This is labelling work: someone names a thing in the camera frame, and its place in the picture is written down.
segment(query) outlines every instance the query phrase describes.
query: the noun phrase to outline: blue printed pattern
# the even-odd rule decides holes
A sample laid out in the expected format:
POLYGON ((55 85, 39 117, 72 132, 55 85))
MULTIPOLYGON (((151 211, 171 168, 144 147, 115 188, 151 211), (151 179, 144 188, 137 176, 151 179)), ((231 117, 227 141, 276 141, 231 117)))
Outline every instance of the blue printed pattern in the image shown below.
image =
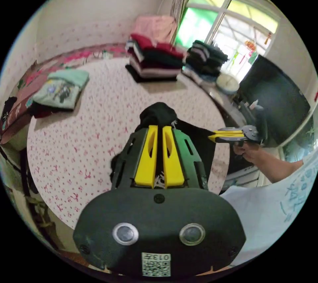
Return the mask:
POLYGON ((286 189, 285 198, 280 207, 285 215, 284 222, 293 221, 303 207, 318 172, 318 161, 310 165, 305 172, 302 171, 286 189))
POLYGON ((26 107, 29 108, 32 105, 33 99, 30 97, 26 102, 26 107))

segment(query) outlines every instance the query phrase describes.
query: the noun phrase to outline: white shirt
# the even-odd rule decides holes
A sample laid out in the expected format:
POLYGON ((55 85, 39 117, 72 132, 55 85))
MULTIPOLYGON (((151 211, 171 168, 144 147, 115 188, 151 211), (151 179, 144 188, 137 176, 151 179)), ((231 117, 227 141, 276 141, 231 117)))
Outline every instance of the white shirt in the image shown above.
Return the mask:
POLYGON ((231 186, 221 197, 236 210, 246 242, 231 266, 257 257, 273 245, 297 217, 318 171, 318 148, 289 177, 263 187, 231 186))

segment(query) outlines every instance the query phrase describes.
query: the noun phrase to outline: person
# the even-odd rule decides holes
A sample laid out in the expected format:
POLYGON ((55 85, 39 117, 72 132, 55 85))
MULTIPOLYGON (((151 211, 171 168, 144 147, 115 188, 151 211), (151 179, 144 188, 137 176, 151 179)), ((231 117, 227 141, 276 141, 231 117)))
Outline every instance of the person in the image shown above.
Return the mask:
POLYGON ((318 148, 294 163, 277 159, 252 143, 235 145, 234 152, 258 167, 272 184, 231 186, 220 195, 236 210, 246 235, 230 267, 257 257, 280 238, 306 201, 318 171, 318 148))

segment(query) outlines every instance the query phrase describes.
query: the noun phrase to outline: qr code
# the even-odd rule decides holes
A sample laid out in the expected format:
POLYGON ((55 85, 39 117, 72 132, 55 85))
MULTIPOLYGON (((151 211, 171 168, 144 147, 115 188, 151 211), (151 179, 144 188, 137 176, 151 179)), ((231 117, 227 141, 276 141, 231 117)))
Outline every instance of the qr code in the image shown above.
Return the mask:
POLYGON ((170 254, 142 253, 142 274, 144 276, 171 276, 170 254))

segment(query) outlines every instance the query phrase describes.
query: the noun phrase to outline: hand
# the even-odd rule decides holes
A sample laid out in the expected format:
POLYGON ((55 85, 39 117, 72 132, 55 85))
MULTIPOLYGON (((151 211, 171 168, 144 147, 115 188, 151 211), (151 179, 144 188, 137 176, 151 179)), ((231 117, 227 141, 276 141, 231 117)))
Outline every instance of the hand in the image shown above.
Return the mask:
POLYGON ((253 164, 257 162, 261 153, 261 147, 258 144, 248 142, 244 142, 242 147, 236 143, 233 150, 235 154, 242 155, 245 160, 253 164))

